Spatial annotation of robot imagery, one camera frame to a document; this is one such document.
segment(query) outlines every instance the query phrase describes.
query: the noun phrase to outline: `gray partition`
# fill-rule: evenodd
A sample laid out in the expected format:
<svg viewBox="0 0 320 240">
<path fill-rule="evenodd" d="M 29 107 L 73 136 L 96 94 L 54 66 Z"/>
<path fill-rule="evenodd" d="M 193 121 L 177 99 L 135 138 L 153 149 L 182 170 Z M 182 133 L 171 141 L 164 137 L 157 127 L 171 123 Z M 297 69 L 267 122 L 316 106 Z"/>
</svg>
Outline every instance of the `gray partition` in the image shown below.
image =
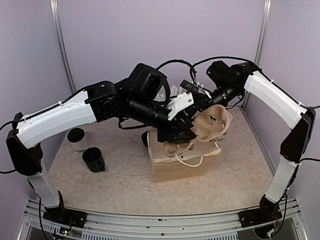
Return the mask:
<svg viewBox="0 0 320 240">
<path fill-rule="evenodd" d="M 320 105 L 320 2 L 274 1 L 260 66 L 288 93 L 306 106 Z M 247 114 L 275 166 L 280 144 L 290 130 L 270 108 L 256 97 Z M 304 157 L 320 158 L 320 112 Z M 320 236 L 320 164 L 304 161 L 290 193 L 297 198 L 313 240 Z"/>
<path fill-rule="evenodd" d="M 264 1 L 59 1 L 64 42 L 77 88 L 120 81 L 137 63 L 191 63 L 213 56 L 254 59 Z M 208 88 L 208 64 L 197 68 Z M 172 85 L 189 80 L 178 63 L 163 68 Z"/>
<path fill-rule="evenodd" d="M 16 113 L 34 113 L 66 98 L 70 91 L 59 54 L 50 2 L 2 0 L 0 2 L 0 125 Z M 12 170 L 5 143 L 11 126 L 1 133 L 0 171 Z M 63 135 L 42 143 L 49 167 Z M 0 239 L 17 239 L 15 233 L 34 191 L 25 177 L 0 174 Z"/>
</svg>

